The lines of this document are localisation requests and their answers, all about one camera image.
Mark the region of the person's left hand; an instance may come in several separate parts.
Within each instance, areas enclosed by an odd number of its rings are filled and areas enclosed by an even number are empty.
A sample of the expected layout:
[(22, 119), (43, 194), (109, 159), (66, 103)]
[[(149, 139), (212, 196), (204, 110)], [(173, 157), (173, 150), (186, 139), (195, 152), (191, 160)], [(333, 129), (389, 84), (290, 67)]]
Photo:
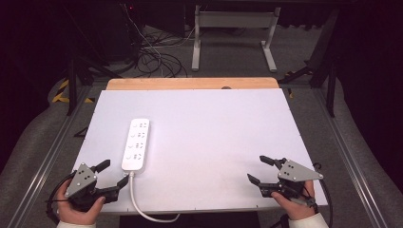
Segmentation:
[(75, 224), (91, 224), (96, 222), (106, 198), (98, 198), (87, 212), (76, 211), (65, 197), (65, 192), (70, 183), (71, 180), (66, 180), (57, 191), (56, 199), (60, 221)]

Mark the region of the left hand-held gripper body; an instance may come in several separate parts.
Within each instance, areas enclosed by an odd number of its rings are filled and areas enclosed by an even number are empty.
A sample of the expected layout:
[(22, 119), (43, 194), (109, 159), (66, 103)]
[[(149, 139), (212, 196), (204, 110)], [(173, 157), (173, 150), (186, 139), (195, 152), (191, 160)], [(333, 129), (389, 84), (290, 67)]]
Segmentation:
[(98, 177), (84, 162), (76, 170), (65, 197), (75, 210), (87, 212), (100, 197), (105, 197), (105, 203), (118, 200), (120, 190), (115, 186), (99, 189), (96, 187)]

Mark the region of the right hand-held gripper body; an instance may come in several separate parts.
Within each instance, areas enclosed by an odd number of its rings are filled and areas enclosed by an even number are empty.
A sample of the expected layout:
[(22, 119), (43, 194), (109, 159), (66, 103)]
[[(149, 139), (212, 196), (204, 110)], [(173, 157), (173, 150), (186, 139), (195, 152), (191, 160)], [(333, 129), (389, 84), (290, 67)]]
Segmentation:
[(323, 175), (317, 171), (286, 159), (285, 164), (278, 170), (278, 182), (260, 182), (259, 190), (264, 198), (270, 198), (272, 192), (278, 192), (292, 202), (315, 203), (316, 199), (305, 188), (305, 182), (322, 179)]

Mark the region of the black computer cabinet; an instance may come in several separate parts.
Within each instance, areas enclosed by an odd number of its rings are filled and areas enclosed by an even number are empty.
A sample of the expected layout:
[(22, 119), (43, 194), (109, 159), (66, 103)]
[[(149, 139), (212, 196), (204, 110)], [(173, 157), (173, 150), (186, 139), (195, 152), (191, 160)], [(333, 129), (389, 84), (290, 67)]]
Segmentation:
[(103, 22), (103, 45), (110, 61), (137, 61), (140, 52), (139, 32), (129, 20), (122, 4), (106, 3)]

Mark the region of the black metal stand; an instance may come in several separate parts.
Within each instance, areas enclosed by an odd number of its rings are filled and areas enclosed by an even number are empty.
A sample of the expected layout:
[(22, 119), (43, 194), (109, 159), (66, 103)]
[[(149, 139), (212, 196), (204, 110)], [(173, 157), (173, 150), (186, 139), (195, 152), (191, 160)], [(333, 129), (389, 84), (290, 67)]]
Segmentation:
[(327, 81), (326, 109), (331, 117), (335, 116), (336, 63), (335, 59), (331, 56), (329, 44), (332, 40), (338, 13), (338, 9), (331, 11), (319, 35), (313, 53), (306, 62), (306, 66), (296, 72), (290, 72), (278, 81), (281, 85), (286, 85), (303, 75), (307, 75), (309, 72), (312, 73), (312, 78), (309, 81), (310, 87), (319, 88)]

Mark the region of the black tripod stand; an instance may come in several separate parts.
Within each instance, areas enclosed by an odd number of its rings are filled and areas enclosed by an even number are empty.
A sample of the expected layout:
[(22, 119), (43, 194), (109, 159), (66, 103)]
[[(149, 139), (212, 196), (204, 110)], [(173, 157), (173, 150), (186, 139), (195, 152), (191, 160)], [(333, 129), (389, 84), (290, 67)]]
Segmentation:
[(102, 75), (111, 79), (118, 79), (119, 75), (111, 70), (97, 64), (96, 62), (88, 59), (87, 57), (76, 56), (70, 59), (67, 66), (68, 78), (68, 112), (70, 116), (78, 105), (77, 96), (77, 80), (80, 79), (84, 86), (91, 86), (93, 83), (91, 68), (96, 69)]

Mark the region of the aluminium rail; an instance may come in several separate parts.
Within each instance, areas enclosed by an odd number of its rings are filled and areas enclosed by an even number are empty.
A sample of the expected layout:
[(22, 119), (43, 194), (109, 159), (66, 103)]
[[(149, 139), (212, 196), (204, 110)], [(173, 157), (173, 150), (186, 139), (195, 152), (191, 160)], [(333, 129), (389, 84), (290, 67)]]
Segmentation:
[(327, 120), (328, 125), (331, 127), (332, 132), (336, 138), (336, 144), (341, 159), (345, 163), (346, 169), (352, 179), (355, 190), (363, 204), (363, 207), (371, 221), (373, 228), (388, 228), (388, 224), (384, 219), (375, 199), (370, 190), (370, 186), (367, 183), (364, 174), (359, 167), (354, 155), (351, 153), (349, 146), (346, 144), (339, 126), (336, 122), (336, 118), (330, 115), (330, 112), (326, 106), (326, 99), (322, 92), (314, 88), (313, 94)]
[(5, 189), (0, 201), (8, 214), (4, 228), (23, 227), (90, 90), (88, 85), (78, 89), (78, 105), (70, 116), (68, 104), (52, 104), (24, 130), (0, 176)]

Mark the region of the person's right hand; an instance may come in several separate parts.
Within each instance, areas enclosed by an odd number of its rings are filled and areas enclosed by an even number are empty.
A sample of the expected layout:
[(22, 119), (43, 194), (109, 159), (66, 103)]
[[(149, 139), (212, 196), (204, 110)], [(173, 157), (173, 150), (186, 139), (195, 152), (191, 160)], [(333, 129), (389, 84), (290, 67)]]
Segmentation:
[(313, 207), (292, 202), (278, 192), (272, 192), (271, 196), (286, 211), (290, 220), (307, 219), (316, 214)]

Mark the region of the white metal table frame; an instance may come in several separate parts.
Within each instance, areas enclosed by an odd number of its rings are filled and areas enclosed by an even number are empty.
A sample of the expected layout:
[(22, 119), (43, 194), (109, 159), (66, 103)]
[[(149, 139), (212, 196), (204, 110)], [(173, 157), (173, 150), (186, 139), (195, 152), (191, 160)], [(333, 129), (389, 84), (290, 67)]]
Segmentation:
[(271, 43), (280, 15), (280, 8), (266, 12), (246, 11), (209, 11), (202, 10), (201, 5), (195, 7), (194, 45), (191, 69), (200, 69), (201, 36), (200, 28), (246, 28), (268, 29), (265, 40), (260, 42), (267, 66), (271, 72), (277, 72), (277, 66), (271, 52)]

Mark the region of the white power strip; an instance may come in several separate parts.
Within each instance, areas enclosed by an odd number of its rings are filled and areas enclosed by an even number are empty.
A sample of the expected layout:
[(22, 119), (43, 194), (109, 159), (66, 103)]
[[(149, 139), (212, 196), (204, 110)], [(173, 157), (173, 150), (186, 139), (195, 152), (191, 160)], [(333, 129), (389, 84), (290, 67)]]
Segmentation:
[(122, 169), (125, 172), (144, 171), (149, 130), (148, 119), (133, 119), (130, 122), (122, 161)]

